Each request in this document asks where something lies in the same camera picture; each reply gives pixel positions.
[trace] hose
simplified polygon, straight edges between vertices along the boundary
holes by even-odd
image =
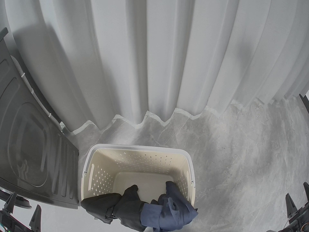
[[[18,63],[17,59],[14,58],[11,55],[11,58],[13,60],[13,63],[15,65],[15,67],[17,68],[21,78],[23,79],[24,83],[26,84],[27,88],[29,89],[29,91],[31,92],[31,94],[33,95],[33,97],[35,98],[35,100],[37,101],[37,103],[39,103],[40,107],[43,109],[43,111],[46,113],[46,115],[51,119],[51,121],[58,127],[58,129],[60,131],[62,131],[62,128],[60,126],[60,124],[58,123],[58,121],[55,119],[55,117],[45,108],[45,106],[41,103],[41,101],[39,100],[39,98],[37,97],[37,95],[35,94],[33,88],[31,87],[30,83],[28,82],[26,76],[25,76],[25,72],[23,72],[23,69],[21,68],[20,64]]]

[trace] marble floor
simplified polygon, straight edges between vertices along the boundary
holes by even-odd
[[[176,109],[165,123],[148,113],[137,126],[116,117],[104,131],[89,124],[67,135],[79,148],[80,172],[88,150],[98,143],[186,150],[194,165],[199,215],[181,231],[263,232],[284,227],[287,193],[298,208],[307,201],[303,182],[309,181],[308,126],[309,114],[294,97],[271,105],[255,100],[245,109],[231,105],[220,118],[208,109],[198,116]],[[26,219],[24,210],[15,210],[16,217],[23,214]],[[30,219],[33,210],[26,212]],[[95,221],[82,208],[46,204],[42,230],[133,231],[117,220],[111,225]]]

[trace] navy blue cloth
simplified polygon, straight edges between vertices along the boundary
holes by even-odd
[[[172,181],[166,182],[166,194],[159,197],[158,204],[154,203],[145,203],[140,217],[141,224],[152,227],[154,232],[180,230],[198,215]]]

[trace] laundry basket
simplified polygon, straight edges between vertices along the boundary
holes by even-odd
[[[142,201],[150,203],[166,193],[173,181],[194,205],[195,178],[190,155],[181,149],[132,145],[94,145],[83,169],[81,198],[120,193],[138,186]]]

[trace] curtain fold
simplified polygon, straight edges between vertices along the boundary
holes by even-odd
[[[5,0],[2,10],[71,131],[115,114],[138,124],[147,110],[166,121],[175,107],[220,116],[309,90],[309,0]]]

